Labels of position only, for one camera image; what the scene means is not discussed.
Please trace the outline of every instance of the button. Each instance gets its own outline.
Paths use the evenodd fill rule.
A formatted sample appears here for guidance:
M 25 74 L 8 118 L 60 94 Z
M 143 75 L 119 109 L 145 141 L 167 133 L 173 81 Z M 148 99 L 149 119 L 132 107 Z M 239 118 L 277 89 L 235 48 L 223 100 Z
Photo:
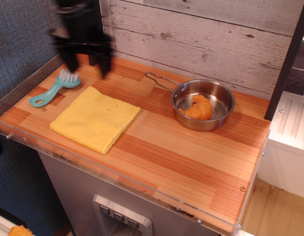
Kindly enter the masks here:
M 102 206 L 102 205 L 99 205 L 99 208 L 101 210 L 102 213 L 105 213 L 106 215 L 110 215 L 111 214 L 111 211 L 109 210 L 109 208 L 105 207 L 105 206 Z
M 124 221 L 124 217 L 123 217 L 123 215 L 121 215 L 121 214 L 119 214 L 119 213 L 117 213 L 117 212 L 113 212 L 113 215 L 114 215 L 114 217 L 117 219 L 117 220 L 119 220 L 119 221 Z
M 138 222 L 136 222 L 136 221 L 134 221 L 134 220 L 128 218 L 128 224 L 129 224 L 131 227 L 138 229 Z

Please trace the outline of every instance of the toothbrush handle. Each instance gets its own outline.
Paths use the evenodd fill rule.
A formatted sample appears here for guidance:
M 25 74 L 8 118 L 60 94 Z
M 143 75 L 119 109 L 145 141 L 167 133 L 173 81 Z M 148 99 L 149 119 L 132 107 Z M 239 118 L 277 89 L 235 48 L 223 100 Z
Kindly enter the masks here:
M 31 98 L 29 103 L 34 107 L 42 107 L 48 104 L 61 88 L 61 83 L 56 80 L 54 85 L 47 92 Z

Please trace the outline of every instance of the black frame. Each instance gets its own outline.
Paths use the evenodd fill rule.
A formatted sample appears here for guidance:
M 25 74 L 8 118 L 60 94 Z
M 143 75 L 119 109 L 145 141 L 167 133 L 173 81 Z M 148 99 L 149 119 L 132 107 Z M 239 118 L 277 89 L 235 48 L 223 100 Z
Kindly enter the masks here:
M 289 49 L 286 54 L 285 61 L 283 63 L 282 69 L 280 71 L 278 80 L 276 82 L 268 109 L 266 111 L 264 119 L 272 120 L 275 114 L 276 108 L 278 106 L 280 97 L 284 91 L 288 75 L 295 61 L 296 55 L 300 48 L 300 44 L 304 37 L 304 6 L 300 13 L 298 23 L 293 35 L 293 38 L 290 42 Z

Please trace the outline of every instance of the toothbrush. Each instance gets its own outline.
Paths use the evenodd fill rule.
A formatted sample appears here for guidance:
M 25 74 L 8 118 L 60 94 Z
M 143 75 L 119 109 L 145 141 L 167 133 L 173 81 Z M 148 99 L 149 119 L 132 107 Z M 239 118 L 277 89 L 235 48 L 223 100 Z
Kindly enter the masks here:
M 62 69 L 57 76 L 54 85 L 47 92 L 31 98 L 29 103 L 34 107 L 42 107 L 48 104 L 62 87 L 70 89 L 79 84 L 80 80 L 78 79 L 77 72 L 71 73 L 68 69 Z

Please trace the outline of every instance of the orange bread roll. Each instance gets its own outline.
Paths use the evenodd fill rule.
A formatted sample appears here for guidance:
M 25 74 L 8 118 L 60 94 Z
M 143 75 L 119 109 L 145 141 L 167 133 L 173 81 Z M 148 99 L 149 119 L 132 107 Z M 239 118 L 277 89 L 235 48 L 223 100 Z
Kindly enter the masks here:
M 32 232 L 25 228 L 23 225 L 14 226 L 11 228 L 8 236 L 32 236 Z
M 178 110 L 193 119 L 201 119 L 208 120 L 212 116 L 212 105 L 209 99 L 207 99 L 203 95 L 195 95 L 193 96 L 193 104 L 187 110 L 182 110 L 178 108 Z

